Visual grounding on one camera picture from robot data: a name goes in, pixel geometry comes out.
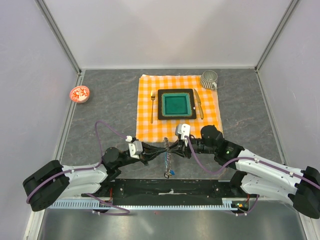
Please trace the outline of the large keyring organiser with rings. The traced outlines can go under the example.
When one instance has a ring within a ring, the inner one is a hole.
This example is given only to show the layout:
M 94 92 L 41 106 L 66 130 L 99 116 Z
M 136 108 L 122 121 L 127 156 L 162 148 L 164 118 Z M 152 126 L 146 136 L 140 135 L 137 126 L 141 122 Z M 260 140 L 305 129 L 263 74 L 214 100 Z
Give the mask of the large keyring organiser with rings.
M 170 173 L 170 170 L 172 170 L 171 165 L 171 153 L 169 152 L 169 139 L 167 137 L 164 138 L 164 147 L 166 148 L 165 157 L 164 157 L 164 164 L 165 164 L 165 172 L 164 173 Z

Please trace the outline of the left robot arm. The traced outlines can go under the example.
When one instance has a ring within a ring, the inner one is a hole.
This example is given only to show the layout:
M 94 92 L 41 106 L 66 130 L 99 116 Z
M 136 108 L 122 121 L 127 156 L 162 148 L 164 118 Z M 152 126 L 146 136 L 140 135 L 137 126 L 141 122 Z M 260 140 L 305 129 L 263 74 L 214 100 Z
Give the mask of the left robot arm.
M 109 197 L 112 181 L 121 174 L 121 167 L 137 162 L 148 165 L 167 150 L 136 140 L 125 151 L 109 147 L 94 164 L 70 166 L 52 160 L 23 181 L 26 202 L 38 212 L 63 198 Z

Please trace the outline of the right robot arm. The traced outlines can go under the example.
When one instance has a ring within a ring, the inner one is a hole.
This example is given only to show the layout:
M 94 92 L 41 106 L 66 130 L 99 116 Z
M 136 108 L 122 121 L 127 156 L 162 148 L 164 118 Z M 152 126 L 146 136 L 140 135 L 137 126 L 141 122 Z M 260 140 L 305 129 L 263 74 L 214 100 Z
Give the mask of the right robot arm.
M 200 138 L 192 138 L 191 127 L 180 123 L 175 129 L 178 150 L 183 156 L 196 158 L 198 154 L 212 154 L 221 168 L 235 170 L 229 191 L 235 197 L 243 194 L 276 199 L 293 206 L 299 213 L 320 217 L 320 172 L 311 166 L 305 169 L 290 167 L 261 157 L 224 138 L 214 125 L 200 130 Z

